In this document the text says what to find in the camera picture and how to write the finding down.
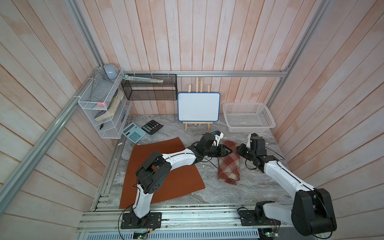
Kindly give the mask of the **white plastic basket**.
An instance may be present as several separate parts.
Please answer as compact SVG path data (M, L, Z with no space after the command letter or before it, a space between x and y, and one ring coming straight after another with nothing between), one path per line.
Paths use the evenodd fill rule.
M263 103L225 103L223 112L230 133L263 133L276 126Z

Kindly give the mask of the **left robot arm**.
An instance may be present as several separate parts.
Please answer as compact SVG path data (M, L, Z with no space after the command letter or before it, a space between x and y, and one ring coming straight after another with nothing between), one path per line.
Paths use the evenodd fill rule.
M150 204L154 193L163 185L168 174L184 166L195 165L208 158L226 157L233 150L220 144L224 134L216 131L205 133L200 141L193 143L184 150L171 154L153 152L136 171L137 196L132 215L141 220L150 212Z

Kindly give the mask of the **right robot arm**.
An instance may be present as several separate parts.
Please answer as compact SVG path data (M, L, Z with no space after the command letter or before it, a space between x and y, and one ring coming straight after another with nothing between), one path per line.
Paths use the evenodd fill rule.
M330 193L304 182L288 170L275 156L267 154L265 140L257 134L247 144L237 147L237 154L274 179L294 200L290 205L273 201L258 202L253 218L258 225L283 222L295 227L303 236L332 234L337 222Z

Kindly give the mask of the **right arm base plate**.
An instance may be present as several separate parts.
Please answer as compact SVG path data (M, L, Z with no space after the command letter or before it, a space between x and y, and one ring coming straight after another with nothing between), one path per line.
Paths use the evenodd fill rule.
M269 219L262 210L256 207L254 210L248 210L245 207L237 209L242 226L280 226L281 221Z

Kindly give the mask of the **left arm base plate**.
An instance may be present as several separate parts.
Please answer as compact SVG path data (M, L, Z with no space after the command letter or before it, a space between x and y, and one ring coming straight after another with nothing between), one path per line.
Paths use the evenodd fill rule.
M121 223L121 229L158 229L161 227L162 213L149 212L143 218L136 216L134 212L123 214L123 221Z

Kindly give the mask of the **red plaid skirt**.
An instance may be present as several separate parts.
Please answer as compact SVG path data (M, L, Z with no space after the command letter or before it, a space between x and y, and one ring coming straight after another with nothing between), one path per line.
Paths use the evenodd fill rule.
M218 179L227 184L236 185L240 180L240 156L237 154L237 145L224 140L224 145L233 152L224 158L219 158Z

